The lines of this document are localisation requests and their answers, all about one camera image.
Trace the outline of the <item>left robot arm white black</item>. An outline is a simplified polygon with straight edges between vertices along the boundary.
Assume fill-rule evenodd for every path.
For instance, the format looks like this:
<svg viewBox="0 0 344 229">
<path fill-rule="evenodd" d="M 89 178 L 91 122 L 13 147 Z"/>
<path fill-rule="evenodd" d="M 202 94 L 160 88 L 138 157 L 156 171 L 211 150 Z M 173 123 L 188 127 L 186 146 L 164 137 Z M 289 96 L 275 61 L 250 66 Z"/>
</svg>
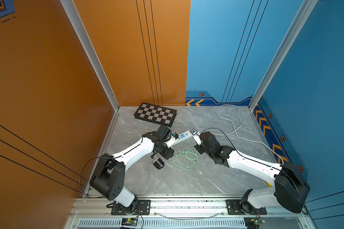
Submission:
<svg viewBox="0 0 344 229">
<path fill-rule="evenodd" d="M 90 186 L 108 200 L 120 204 L 126 213 L 136 213 L 138 197 L 124 186 L 126 171 L 148 154 L 152 154 L 151 158 L 160 154 L 169 159 L 174 154 L 171 146 L 178 139 L 177 133 L 161 125 L 156 131 L 143 134 L 127 149 L 113 155 L 103 154 L 90 177 Z"/>
</svg>

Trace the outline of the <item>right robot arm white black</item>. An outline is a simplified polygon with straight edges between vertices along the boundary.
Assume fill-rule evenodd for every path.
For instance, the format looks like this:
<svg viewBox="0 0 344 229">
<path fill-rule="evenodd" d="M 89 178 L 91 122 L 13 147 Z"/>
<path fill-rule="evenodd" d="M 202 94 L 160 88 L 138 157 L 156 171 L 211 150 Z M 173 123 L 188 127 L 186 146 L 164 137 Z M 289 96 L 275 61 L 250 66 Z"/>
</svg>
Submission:
<svg viewBox="0 0 344 229">
<path fill-rule="evenodd" d="M 234 146 L 222 146 L 216 137 L 206 131 L 192 131 L 195 149 L 206 153 L 216 164 L 238 169 L 256 176 L 267 183 L 268 188 L 248 189 L 239 201 L 240 211 L 256 214 L 266 207 L 281 206 L 292 213 L 302 213 L 311 190 L 310 185 L 290 162 L 267 162 L 238 151 Z"/>
</svg>

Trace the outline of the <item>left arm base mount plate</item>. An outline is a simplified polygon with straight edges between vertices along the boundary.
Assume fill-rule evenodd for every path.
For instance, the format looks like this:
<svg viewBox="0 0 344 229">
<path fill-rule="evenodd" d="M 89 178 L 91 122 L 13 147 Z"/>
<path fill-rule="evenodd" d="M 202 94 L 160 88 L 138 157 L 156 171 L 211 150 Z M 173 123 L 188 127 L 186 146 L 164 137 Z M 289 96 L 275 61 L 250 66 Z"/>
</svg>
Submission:
<svg viewBox="0 0 344 229">
<path fill-rule="evenodd" d="M 139 199 L 132 203 L 130 207 L 124 207 L 120 203 L 113 203 L 111 215 L 149 215 L 151 210 L 151 201 L 149 199 Z"/>
</svg>

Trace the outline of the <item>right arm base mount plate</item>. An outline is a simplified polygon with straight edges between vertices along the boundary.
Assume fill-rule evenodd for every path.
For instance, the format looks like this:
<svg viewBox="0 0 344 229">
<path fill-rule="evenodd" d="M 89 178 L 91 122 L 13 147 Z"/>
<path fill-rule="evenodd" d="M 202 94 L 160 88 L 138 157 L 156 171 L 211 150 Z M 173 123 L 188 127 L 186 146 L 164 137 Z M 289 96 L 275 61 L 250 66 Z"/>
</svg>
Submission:
<svg viewBox="0 0 344 229">
<path fill-rule="evenodd" d="M 241 203 L 238 199 L 226 200 L 229 215 L 267 215 L 266 208 L 255 209 L 248 202 Z"/>
</svg>

